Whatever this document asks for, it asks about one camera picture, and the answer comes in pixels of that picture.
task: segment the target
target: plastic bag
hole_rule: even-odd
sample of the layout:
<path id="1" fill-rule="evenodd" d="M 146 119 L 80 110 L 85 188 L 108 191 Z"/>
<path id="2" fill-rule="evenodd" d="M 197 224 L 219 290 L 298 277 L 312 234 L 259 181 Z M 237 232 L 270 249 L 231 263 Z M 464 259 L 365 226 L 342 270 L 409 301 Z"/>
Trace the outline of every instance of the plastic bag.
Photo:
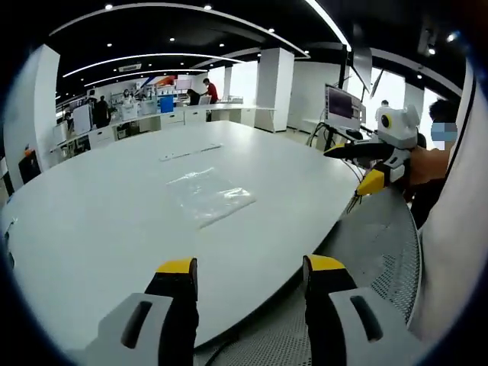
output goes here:
<path id="1" fill-rule="evenodd" d="M 256 201 L 244 188 L 220 177 L 214 168 L 188 173 L 166 185 L 200 229 Z"/>

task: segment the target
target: white pillar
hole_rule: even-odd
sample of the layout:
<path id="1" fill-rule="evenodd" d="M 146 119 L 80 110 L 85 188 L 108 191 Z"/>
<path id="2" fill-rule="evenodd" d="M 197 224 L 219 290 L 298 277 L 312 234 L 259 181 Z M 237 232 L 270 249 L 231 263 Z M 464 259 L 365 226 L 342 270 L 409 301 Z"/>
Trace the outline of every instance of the white pillar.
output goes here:
<path id="1" fill-rule="evenodd" d="M 226 67 L 225 74 L 223 75 L 223 97 L 230 95 L 230 79 L 232 78 L 232 67 Z"/>
<path id="2" fill-rule="evenodd" d="M 424 108 L 424 89 L 417 88 L 409 83 L 405 84 L 405 99 L 403 107 L 406 108 L 413 105 L 422 119 L 422 112 Z"/>
<path id="3" fill-rule="evenodd" d="M 24 185 L 18 163 L 27 145 L 36 151 L 41 172 L 51 167 L 58 64 L 58 53 L 46 45 L 39 47 L 27 59 L 7 97 L 3 138 L 15 190 Z"/>
<path id="4" fill-rule="evenodd" d="M 261 55 L 256 104 L 275 109 L 272 130 L 266 128 L 267 130 L 285 131 L 290 107 L 294 55 L 281 48 L 263 50 Z"/>

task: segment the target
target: black ceiling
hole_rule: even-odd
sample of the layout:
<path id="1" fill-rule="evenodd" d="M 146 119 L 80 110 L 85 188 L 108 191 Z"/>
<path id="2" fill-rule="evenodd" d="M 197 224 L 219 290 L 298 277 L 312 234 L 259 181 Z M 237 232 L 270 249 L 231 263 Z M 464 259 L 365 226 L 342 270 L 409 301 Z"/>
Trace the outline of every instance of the black ceiling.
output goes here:
<path id="1" fill-rule="evenodd" d="M 444 40 L 448 27 L 436 28 L 437 54 L 426 57 L 417 53 L 425 15 L 417 1 L 409 0 L 319 0 L 353 44 L 353 28 L 359 26 L 363 42 L 370 47 L 405 56 L 444 75 L 462 86 L 464 60 L 453 45 Z M 114 6 L 128 1 L 110 1 Z M 202 8 L 207 3 L 213 10 L 234 15 L 265 29 L 274 28 L 277 35 L 302 50 L 310 50 L 311 61 L 334 62 L 337 50 L 314 48 L 318 43 L 338 42 L 336 36 L 304 0 L 180 0 L 179 3 Z M 222 56 L 252 47 L 283 47 L 303 56 L 295 49 L 253 27 L 202 11 L 179 8 L 144 7 L 103 11 L 80 21 L 52 36 L 48 34 L 72 19 L 104 9 L 106 2 L 76 2 L 60 5 L 47 14 L 38 37 L 61 55 L 57 91 L 61 101 L 66 93 L 79 94 L 88 82 L 120 74 L 113 69 L 140 61 L 143 68 L 181 69 L 206 59 L 194 57 L 152 57 L 132 59 L 96 66 L 72 76 L 62 76 L 92 63 L 122 56 L 144 53 L 200 53 Z M 238 57 L 257 59 L 257 54 Z M 230 64 L 214 63 L 214 67 Z"/>

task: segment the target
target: hand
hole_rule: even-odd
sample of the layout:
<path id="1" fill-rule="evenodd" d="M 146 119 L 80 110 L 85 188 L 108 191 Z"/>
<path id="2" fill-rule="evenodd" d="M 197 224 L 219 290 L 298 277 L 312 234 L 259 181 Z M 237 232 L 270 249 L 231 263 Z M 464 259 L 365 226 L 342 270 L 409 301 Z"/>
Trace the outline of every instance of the hand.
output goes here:
<path id="1" fill-rule="evenodd" d="M 410 154 L 410 185 L 421 185 L 432 179 L 444 178 L 448 161 L 449 150 L 427 150 L 417 146 Z"/>

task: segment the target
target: ceiling light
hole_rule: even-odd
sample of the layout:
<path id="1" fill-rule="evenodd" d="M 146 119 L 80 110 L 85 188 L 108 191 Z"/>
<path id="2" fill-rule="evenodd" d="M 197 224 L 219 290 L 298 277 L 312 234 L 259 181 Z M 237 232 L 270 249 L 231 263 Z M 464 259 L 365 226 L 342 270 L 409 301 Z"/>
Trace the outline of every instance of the ceiling light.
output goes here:
<path id="1" fill-rule="evenodd" d="M 77 72 L 90 69 L 91 67 L 104 65 L 105 63 L 113 63 L 115 61 L 122 61 L 125 59 L 139 59 L 143 57 L 156 57 L 156 56 L 185 56 L 185 57 L 203 57 L 208 59 L 221 59 L 224 61 L 232 61 L 233 63 L 245 63 L 245 61 L 241 61 L 240 59 L 231 59 L 229 57 L 222 57 L 222 56 L 210 56 L 210 55 L 201 55 L 198 53 L 147 53 L 145 55 L 134 55 L 134 56 L 125 56 L 125 57 L 118 57 L 116 59 L 108 59 L 106 61 L 101 61 L 99 63 L 92 63 L 91 65 L 82 67 L 80 69 L 68 72 L 67 74 L 63 75 L 63 78 L 73 75 Z"/>
<path id="2" fill-rule="evenodd" d="M 91 85 L 94 85 L 94 84 L 98 84 L 99 82 L 107 82 L 108 80 L 114 80 L 116 78 L 121 78 L 121 77 L 125 77 L 125 76 L 134 76 L 134 75 L 140 75 L 140 74 L 147 74 L 147 73 L 154 73 L 154 72 L 164 72 L 166 75 L 166 72 L 207 72 L 208 70 L 205 70 L 205 69 L 167 69 L 167 70 L 151 70 L 151 71 L 141 71 L 141 72 L 132 72 L 130 74 L 123 74 L 123 75 L 119 75 L 119 76 L 112 76 L 111 78 L 106 78 L 106 79 L 102 79 L 102 80 L 98 80 L 96 82 L 90 82 L 89 84 L 86 84 L 84 85 L 85 87 L 87 86 L 91 86 Z"/>
<path id="3" fill-rule="evenodd" d="M 453 33 L 449 34 L 449 36 L 448 36 L 448 42 L 452 42 L 456 38 L 458 38 L 458 35 L 455 32 L 453 32 Z"/>
<path id="4" fill-rule="evenodd" d="M 316 0 L 305 0 L 308 5 L 310 5 L 313 10 L 327 23 L 330 30 L 334 32 L 335 36 L 341 41 L 342 44 L 345 44 L 346 49 L 348 52 L 352 51 L 351 45 L 349 44 L 348 40 L 345 38 L 345 35 L 341 32 L 337 24 L 332 20 L 332 18 L 327 14 L 325 10 L 317 3 Z"/>

